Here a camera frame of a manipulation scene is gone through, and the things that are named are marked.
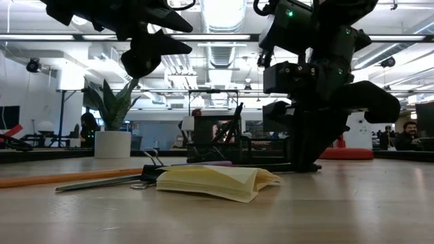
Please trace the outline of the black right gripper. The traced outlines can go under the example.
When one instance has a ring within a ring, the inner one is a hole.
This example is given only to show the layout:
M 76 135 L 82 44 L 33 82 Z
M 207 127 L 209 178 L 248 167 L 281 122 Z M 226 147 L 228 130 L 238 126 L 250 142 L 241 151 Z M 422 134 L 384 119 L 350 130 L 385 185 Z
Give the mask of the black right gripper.
M 347 119 L 354 110 L 363 109 L 368 123 L 393 123 L 401 105 L 398 99 L 369 81 L 349 83 L 348 68 L 333 62 L 314 62 L 299 72 L 294 95 L 301 111 L 302 128 L 298 132 L 298 171 L 317 171 L 315 164 L 327 147 L 349 131 Z M 283 154 L 290 169 L 293 162 L 291 106 L 277 101 L 262 107 L 263 131 L 284 133 Z

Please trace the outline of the black marker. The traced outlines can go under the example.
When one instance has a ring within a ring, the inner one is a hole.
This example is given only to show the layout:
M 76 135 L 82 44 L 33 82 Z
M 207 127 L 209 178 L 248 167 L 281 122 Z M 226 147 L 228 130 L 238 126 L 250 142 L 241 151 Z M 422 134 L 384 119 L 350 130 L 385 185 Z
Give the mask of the black marker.
M 269 172 L 298 172 L 298 173 L 307 173 L 307 172 L 317 172 L 322 169 L 321 165 L 318 164 L 310 164 L 308 166 L 297 166 L 292 163 L 278 163 L 278 164 L 256 164 L 256 165 L 234 165 L 234 167 L 249 167 L 249 168 L 260 168 L 268 170 Z

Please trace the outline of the dark grey pen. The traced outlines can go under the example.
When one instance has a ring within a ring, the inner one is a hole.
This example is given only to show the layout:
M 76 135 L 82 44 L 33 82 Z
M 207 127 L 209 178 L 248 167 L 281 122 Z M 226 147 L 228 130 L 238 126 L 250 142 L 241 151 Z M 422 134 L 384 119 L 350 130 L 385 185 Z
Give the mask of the dark grey pen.
M 241 136 L 241 112 L 243 109 L 243 102 L 235 109 L 234 115 L 231 120 L 223 123 L 217 131 L 212 142 L 238 142 Z

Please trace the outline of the black binder clip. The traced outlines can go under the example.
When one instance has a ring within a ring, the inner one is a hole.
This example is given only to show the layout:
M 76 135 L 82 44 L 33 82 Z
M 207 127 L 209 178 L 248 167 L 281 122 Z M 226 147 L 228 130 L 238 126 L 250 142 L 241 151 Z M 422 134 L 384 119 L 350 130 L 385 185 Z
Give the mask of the black binder clip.
M 140 180 L 143 182 L 155 183 L 157 178 L 164 172 L 162 167 L 165 165 L 159 159 L 159 153 L 154 148 L 145 148 L 143 153 L 152 161 L 152 165 L 144 165 Z
M 199 158 L 202 161 L 219 161 L 226 159 L 226 157 L 215 146 L 205 146 L 197 149 Z

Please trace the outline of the purple highlighter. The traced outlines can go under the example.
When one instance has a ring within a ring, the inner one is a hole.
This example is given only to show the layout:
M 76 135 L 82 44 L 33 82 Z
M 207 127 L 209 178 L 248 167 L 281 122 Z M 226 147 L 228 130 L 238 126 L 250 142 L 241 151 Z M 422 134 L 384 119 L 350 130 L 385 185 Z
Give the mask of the purple highlighter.
M 225 166 L 230 167 L 233 165 L 231 161 L 208 161 L 208 162 L 199 162 L 199 163 L 181 163 L 181 164 L 173 164 L 173 166 L 200 166 L 200 165 L 211 165 L 211 166 Z

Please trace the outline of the yellow sticky note pad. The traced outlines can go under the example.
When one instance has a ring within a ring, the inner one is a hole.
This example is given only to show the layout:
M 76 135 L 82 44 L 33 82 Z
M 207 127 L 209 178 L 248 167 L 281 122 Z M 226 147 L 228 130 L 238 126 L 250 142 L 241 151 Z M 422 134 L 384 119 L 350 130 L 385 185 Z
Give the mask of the yellow sticky note pad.
M 264 187 L 281 182 L 278 175 L 255 167 L 190 165 L 162 170 L 157 190 L 201 193 L 240 203 L 249 203 Z

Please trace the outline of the orange pencil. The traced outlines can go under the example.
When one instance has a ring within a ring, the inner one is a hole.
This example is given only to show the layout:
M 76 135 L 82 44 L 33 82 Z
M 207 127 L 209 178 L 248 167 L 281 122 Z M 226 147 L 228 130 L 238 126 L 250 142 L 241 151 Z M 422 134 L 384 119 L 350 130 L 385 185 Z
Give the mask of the orange pencil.
M 15 188 L 21 186 L 32 186 L 38 184 L 52 184 L 58 182 L 74 182 L 80 180 L 94 180 L 100 178 L 114 178 L 119 176 L 130 176 L 140 174 L 141 168 L 133 169 L 112 169 L 106 171 L 87 171 L 72 174 L 56 174 L 48 176 L 29 176 L 21 178 L 0 178 L 0 188 Z

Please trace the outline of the black mesh desk organizer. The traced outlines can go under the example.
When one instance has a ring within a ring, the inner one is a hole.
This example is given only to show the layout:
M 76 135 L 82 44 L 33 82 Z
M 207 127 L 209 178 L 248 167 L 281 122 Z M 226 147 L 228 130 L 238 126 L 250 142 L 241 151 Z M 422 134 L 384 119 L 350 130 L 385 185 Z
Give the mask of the black mesh desk organizer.
M 199 163 L 205 162 L 199 158 L 198 148 L 205 146 L 215 146 L 226 157 L 220 161 L 232 161 L 238 165 L 248 164 L 274 164 L 285 163 L 285 159 L 274 158 L 257 158 L 257 159 L 235 159 L 234 153 L 241 154 L 255 151 L 281 151 L 283 152 L 284 138 L 251 138 L 241 134 L 239 141 L 234 143 L 212 142 L 217 134 L 218 129 L 223 123 L 231 120 L 232 115 L 212 115 L 195 117 L 193 141 L 187 144 L 187 162 Z

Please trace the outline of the red desk lamp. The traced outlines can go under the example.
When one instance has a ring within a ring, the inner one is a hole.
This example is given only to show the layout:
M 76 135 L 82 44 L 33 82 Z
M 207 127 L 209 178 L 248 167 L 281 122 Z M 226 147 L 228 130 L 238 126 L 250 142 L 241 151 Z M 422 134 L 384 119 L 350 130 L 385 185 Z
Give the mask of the red desk lamp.
M 368 148 L 347 148 L 344 136 L 338 139 L 319 156 L 320 159 L 329 160 L 371 160 L 374 153 Z

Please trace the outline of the black overhead crossbar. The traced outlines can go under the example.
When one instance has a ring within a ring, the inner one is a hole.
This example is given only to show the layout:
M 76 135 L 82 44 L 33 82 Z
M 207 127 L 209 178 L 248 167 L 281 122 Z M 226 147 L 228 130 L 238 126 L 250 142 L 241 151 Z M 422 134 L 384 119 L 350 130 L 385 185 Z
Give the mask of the black overhead crossbar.
M 259 34 L 167 34 L 169 37 L 178 41 L 241 41 L 241 42 L 257 42 Z M 374 43 L 434 43 L 434 35 L 370 35 L 370 39 Z M 0 41 L 77 41 L 77 42 L 116 42 L 115 35 L 108 34 L 35 34 L 35 33 L 0 33 Z

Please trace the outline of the green plant in white pot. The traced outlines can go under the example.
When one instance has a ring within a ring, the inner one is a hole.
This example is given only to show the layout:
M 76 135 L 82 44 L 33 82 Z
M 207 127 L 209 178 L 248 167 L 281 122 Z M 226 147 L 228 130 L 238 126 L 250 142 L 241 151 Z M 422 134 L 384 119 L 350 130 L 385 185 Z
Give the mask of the green plant in white pot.
M 121 131 L 127 113 L 135 105 L 132 92 L 139 79 L 132 79 L 116 94 L 109 83 L 104 80 L 102 86 L 89 82 L 85 93 L 93 106 L 97 108 L 104 122 L 104 129 L 97 131 L 94 142 L 94 156 L 97 159 L 124 159 L 131 153 L 132 136 L 130 132 Z

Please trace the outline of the white globe lamp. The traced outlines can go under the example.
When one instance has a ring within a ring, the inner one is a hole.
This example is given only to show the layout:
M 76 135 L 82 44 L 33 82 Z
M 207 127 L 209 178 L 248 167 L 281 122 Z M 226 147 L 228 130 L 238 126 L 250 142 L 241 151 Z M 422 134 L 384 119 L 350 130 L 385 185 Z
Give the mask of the white globe lamp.
M 37 124 L 37 131 L 41 134 L 52 134 L 54 130 L 54 124 L 50 121 L 41 121 Z

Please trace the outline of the red bar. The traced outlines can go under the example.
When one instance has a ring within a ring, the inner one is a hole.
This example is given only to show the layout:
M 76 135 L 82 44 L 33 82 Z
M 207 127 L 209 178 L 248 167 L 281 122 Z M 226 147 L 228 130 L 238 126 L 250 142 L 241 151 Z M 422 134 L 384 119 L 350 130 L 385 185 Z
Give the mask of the red bar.
M 3 136 L 12 137 L 15 136 L 17 133 L 23 130 L 23 127 L 21 125 L 16 125 L 13 128 L 6 131 L 4 134 L 0 134 L 0 142 L 4 141 Z

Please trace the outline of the black aluminium table frame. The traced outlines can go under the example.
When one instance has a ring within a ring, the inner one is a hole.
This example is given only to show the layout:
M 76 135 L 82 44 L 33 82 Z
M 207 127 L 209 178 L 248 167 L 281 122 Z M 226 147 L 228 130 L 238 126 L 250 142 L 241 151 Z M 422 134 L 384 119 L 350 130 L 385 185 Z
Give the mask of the black aluminium table frame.
M 373 150 L 374 159 L 396 159 L 403 161 L 417 161 L 434 163 L 434 152 L 430 151 L 389 151 Z M 38 148 L 30 152 L 19 152 L 16 150 L 0 150 L 0 163 L 20 163 L 26 161 L 44 161 L 54 159 L 68 159 L 79 157 L 93 157 L 91 150 L 63 150 L 55 148 L 53 150 Z M 243 152 L 240 155 L 234 153 L 235 159 L 257 159 L 257 158 L 274 158 L 284 159 L 281 151 L 255 151 Z

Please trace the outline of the dark wall screen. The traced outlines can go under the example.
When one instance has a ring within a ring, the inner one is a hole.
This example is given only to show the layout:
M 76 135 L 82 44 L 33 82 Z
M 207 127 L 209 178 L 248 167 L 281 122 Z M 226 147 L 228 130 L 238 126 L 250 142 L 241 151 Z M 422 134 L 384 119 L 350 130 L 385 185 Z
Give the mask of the dark wall screen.
M 0 106 L 0 130 L 11 129 L 20 122 L 19 106 Z

